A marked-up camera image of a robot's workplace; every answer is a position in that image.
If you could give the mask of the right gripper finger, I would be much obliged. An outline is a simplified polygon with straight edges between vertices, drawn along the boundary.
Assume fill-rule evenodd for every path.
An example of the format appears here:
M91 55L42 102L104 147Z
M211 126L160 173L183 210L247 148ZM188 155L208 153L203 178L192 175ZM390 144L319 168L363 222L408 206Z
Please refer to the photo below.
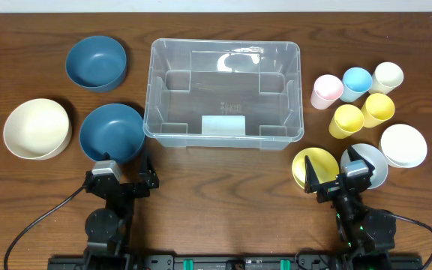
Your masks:
M304 165L305 165L304 192L306 194L310 194L317 191L317 188L320 185L320 181L317 177L316 171L308 155L304 156Z
M361 156L353 146L350 146L346 150L347 156L349 158L349 161L346 162L346 164L353 164L353 163L363 163L368 173L372 173L375 169L374 165L370 163L367 159L365 159L363 156Z

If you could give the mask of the yellow small bowl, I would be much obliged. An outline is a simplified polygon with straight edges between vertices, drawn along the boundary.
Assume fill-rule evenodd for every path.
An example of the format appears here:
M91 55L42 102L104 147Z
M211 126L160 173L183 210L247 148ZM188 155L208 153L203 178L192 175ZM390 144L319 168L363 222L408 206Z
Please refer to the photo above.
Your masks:
M338 162L331 153L322 148L305 148L292 161L292 175L302 189L305 188L306 156L310 158L310 162L320 183L333 181L340 173Z

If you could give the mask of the light grey-blue small bowl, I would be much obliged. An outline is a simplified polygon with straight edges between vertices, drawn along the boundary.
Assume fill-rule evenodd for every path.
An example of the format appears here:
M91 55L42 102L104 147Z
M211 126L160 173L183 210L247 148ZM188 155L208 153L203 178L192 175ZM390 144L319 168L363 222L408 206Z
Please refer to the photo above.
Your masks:
M385 182L389 174L389 166L383 153L378 148L365 143L353 144L352 147L374 168L372 171L373 175L369 178L370 185L367 189L378 188Z

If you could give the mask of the yellow cup front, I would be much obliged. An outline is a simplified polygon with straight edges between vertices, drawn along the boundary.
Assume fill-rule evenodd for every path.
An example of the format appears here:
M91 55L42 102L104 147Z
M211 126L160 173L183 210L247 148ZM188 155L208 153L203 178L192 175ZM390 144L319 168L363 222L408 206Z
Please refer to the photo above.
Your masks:
M331 119L328 130L336 139L344 139L360 131L365 123L362 111L354 105L339 106Z

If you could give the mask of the yellow cup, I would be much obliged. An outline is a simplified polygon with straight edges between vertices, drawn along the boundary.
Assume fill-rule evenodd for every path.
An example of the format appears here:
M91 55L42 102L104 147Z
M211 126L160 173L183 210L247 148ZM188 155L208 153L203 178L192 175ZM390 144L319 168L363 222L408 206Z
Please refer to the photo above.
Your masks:
M360 131L365 123L362 111L354 105L339 106L331 119L328 130L336 139L344 139Z
M364 127L374 128L393 117L395 104L385 94L370 94L364 102L361 112L364 116Z

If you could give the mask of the white small bowl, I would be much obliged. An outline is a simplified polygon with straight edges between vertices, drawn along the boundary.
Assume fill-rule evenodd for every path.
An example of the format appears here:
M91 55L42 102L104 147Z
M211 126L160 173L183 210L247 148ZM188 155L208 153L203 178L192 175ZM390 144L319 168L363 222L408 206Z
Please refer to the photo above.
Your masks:
M385 129L379 150L387 163L395 168L413 168L423 163L428 145L423 135L408 124L393 124Z

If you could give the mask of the pink cup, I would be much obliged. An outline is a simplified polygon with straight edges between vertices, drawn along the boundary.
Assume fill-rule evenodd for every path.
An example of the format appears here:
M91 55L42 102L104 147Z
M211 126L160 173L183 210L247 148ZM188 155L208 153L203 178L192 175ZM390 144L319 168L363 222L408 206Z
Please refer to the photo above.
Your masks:
M313 84L310 103L318 110L329 108L344 92L342 81L331 74L319 76Z

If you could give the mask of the light blue cup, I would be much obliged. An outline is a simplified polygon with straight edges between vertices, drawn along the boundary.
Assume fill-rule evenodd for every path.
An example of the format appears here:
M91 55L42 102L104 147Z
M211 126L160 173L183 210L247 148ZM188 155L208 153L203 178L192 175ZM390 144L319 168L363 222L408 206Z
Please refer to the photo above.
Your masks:
M373 84L370 73L362 67L351 67L342 79L343 94L340 99L347 103L352 103L366 93Z

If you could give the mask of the cream cup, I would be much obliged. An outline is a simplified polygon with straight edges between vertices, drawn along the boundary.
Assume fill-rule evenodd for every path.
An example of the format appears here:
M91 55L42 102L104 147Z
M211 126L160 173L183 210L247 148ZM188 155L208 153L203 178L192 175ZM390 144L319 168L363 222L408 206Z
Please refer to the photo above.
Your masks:
M404 81L404 72L399 65L386 61L376 67L372 80L372 86L368 92L387 95Z

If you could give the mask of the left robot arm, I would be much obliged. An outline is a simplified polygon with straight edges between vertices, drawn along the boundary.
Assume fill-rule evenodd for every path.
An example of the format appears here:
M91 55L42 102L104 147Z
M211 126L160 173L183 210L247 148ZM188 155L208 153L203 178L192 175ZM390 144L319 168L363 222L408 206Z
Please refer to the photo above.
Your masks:
M85 173L83 187L87 193L105 200L105 206L93 211L85 221L88 236L83 254L83 270L136 269L137 256L129 251L134 200L150 196L159 187L149 150L142 152L139 181L121 183L122 171L115 160L105 153Z

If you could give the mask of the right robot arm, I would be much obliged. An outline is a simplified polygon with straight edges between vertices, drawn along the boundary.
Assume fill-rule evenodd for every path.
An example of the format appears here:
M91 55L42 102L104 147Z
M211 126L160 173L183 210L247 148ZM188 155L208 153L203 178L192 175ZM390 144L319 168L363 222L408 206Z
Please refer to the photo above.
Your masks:
M309 156L304 157L304 192L315 193L318 203L332 202L341 238L349 249L328 259L329 269L390 269L388 250L395 247L396 221L389 213L371 210L360 193L371 186L375 167L352 146L350 162L333 181L320 182Z

